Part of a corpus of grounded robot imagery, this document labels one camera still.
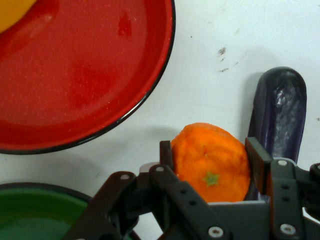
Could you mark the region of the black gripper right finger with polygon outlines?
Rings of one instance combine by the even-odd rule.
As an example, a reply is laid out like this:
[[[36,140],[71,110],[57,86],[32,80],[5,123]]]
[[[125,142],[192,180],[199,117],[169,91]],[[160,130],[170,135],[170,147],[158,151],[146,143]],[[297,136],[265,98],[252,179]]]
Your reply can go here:
[[[291,161],[272,158],[255,137],[245,140],[253,182],[269,197],[270,239],[320,238],[320,165],[303,170]]]

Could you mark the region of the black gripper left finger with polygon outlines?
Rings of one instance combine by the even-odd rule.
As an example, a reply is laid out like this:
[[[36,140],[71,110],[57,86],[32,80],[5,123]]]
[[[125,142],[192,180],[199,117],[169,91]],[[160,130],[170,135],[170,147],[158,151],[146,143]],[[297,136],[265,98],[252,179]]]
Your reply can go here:
[[[152,213],[162,240],[231,240],[233,234],[209,205],[173,172],[170,141],[148,172],[113,173],[64,235],[66,240],[124,240],[139,217]]]

